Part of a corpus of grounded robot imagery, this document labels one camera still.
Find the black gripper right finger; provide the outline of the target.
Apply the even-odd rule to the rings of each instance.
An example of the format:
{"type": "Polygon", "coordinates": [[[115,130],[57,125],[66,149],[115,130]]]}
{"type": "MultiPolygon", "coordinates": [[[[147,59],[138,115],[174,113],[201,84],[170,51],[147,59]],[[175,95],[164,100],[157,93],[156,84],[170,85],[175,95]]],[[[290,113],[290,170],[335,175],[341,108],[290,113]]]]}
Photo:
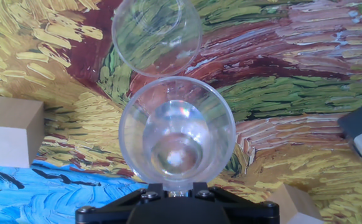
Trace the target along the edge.
{"type": "Polygon", "coordinates": [[[254,203],[206,182],[193,183],[193,198],[219,205],[230,223],[280,224],[279,205],[272,201],[254,203]]]}

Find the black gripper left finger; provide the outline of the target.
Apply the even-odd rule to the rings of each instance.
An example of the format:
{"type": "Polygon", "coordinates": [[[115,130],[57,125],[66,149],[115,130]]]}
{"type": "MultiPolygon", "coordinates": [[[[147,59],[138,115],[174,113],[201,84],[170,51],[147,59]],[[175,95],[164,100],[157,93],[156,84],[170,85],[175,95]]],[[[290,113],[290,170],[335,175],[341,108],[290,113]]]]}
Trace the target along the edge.
{"type": "Polygon", "coordinates": [[[163,184],[149,184],[103,207],[83,206],[75,211],[75,223],[126,223],[139,205],[163,198],[163,184]]]}

